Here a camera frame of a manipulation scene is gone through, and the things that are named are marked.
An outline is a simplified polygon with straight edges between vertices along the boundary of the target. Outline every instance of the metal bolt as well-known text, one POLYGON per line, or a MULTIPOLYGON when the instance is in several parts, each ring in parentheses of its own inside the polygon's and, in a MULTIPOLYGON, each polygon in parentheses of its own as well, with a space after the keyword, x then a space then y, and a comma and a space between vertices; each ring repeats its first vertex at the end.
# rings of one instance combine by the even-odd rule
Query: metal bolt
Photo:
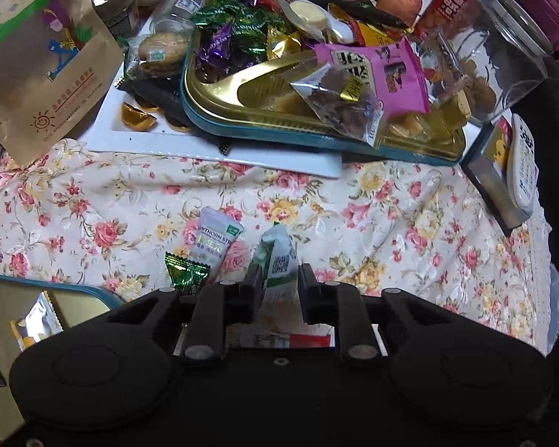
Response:
POLYGON ((184 355, 195 361, 205 361, 214 357, 215 351, 207 345, 194 345, 186 348, 184 350, 184 355))
POLYGON ((373 359, 379 350, 371 345, 355 345, 348 350, 348 355, 354 359, 373 359))
POLYGON ((286 367, 290 364, 290 360, 287 358, 275 358, 274 364, 278 367, 286 367))

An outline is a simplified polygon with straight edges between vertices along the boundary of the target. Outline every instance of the gold tin tray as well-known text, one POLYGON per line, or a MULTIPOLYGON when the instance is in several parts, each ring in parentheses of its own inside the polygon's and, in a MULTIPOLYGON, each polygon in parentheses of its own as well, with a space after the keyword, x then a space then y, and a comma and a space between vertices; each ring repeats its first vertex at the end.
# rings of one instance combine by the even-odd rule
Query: gold tin tray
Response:
MULTIPOLYGON (((183 85, 190 105, 199 114, 206 115, 212 123, 243 126, 246 132, 248 129, 254 131, 264 128, 322 134, 347 140, 319 119, 261 109, 267 99, 290 89, 288 83, 275 77, 295 67, 300 61, 314 56, 313 50, 253 65, 216 83, 206 84, 200 82, 195 72, 200 44, 201 30, 197 29, 192 38, 191 52, 188 53, 183 85)), ((450 162, 458 161, 465 149, 462 129, 451 130, 440 118, 430 121, 432 129, 430 138, 426 141, 420 142, 388 133, 382 146, 450 162)))

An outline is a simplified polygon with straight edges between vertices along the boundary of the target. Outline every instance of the qr code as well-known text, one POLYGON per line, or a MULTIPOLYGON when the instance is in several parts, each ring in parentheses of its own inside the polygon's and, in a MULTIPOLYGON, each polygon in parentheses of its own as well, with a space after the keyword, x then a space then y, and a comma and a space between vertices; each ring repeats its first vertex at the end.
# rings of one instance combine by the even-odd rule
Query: qr code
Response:
POLYGON ((288 271, 288 263, 290 262, 290 255, 284 255, 274 258, 274 263, 271 266, 272 274, 280 274, 288 271))

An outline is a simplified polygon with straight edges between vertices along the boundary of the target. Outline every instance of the white tray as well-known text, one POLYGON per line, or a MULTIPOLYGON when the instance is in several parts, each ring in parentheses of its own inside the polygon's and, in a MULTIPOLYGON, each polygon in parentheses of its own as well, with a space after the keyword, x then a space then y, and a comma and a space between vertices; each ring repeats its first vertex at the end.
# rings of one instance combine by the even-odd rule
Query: white tray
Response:
MULTIPOLYGON (((120 67, 114 82, 122 75, 120 67)), ((329 178, 341 175, 341 153, 313 148, 287 146, 277 143, 233 139, 228 156, 219 152, 215 136, 207 139, 180 133, 167 125, 163 112, 151 112, 157 122, 147 132, 136 132, 120 121, 123 102, 137 107, 126 92, 111 86, 92 128, 85 134, 87 148, 91 151, 118 151, 145 153, 207 161, 227 161, 262 166, 278 170, 310 173, 329 178)))

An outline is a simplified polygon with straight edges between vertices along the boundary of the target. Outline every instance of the pink snack package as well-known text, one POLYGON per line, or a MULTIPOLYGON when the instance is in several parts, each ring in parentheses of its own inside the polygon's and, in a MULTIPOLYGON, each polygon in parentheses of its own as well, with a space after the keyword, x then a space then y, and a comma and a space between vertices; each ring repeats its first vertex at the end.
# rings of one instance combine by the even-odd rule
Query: pink snack package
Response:
POLYGON ((379 47, 347 47, 345 45, 315 45, 319 62, 346 69, 373 89, 386 117, 430 111, 429 91, 420 60, 410 42, 379 47))

